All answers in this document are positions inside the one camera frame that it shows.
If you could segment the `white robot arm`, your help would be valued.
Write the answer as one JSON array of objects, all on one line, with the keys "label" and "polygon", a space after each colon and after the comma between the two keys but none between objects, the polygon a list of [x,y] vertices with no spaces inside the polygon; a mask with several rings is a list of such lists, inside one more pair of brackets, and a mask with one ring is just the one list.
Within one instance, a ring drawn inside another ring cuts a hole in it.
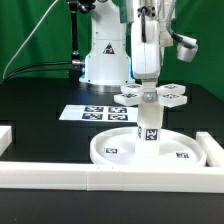
[{"label": "white robot arm", "polygon": [[96,0],[91,50],[81,84],[98,91],[120,89],[147,103],[157,100],[164,50],[177,43],[177,58],[190,62],[197,40],[172,30],[177,0]]}]

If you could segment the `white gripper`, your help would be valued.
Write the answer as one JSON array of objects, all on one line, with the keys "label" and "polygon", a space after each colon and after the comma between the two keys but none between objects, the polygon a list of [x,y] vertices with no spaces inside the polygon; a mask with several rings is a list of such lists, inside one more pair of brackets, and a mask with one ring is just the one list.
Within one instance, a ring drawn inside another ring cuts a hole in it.
[{"label": "white gripper", "polygon": [[[142,22],[138,18],[131,26],[131,59],[132,71],[136,79],[157,78],[160,74],[160,44],[159,23],[156,20],[145,21],[146,41],[142,41]],[[143,100],[155,102],[157,100],[156,83],[144,80]]]}]

